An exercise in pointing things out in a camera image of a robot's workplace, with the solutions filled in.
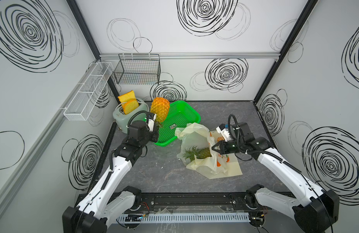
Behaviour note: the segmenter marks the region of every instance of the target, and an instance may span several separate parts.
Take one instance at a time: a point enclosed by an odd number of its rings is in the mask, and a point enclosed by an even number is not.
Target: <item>label sticker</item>
[[[171,126],[169,126],[170,129],[174,129],[174,128],[177,128],[177,125],[176,124],[172,124]]]

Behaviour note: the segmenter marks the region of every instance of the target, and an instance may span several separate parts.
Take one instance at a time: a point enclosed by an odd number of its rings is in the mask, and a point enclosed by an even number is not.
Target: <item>pineapple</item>
[[[186,150],[184,158],[190,158],[190,161],[193,161],[195,156],[197,159],[212,157],[209,148],[197,149],[196,147],[192,147],[190,150]]]
[[[156,122],[162,123],[169,112],[169,101],[162,97],[156,97],[151,104],[150,112],[156,114]]]

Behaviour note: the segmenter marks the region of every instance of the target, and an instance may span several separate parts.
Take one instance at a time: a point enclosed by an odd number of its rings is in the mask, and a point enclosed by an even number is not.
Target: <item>black wire basket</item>
[[[159,54],[119,54],[114,70],[117,84],[154,85],[160,78]]]

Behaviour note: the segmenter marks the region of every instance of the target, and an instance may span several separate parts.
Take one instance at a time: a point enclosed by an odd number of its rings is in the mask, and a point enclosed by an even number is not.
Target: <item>red wire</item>
[[[149,206],[147,205],[147,203],[144,202],[144,201],[143,201],[142,203],[144,203],[144,204],[146,205],[147,209],[150,211],[150,208],[149,208]]]

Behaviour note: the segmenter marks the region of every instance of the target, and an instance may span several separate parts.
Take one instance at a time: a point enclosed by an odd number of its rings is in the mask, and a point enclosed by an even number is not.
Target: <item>bread slice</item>
[[[130,100],[137,100],[137,99],[135,98],[134,91],[130,91],[130,92],[124,94],[124,95],[119,96],[118,98],[119,98],[119,100],[120,100],[121,103],[123,103],[123,102],[128,102],[128,101],[130,101]]]
[[[131,113],[134,109],[138,108],[139,104],[137,100],[129,100],[126,104],[122,106],[124,113],[127,115]]]

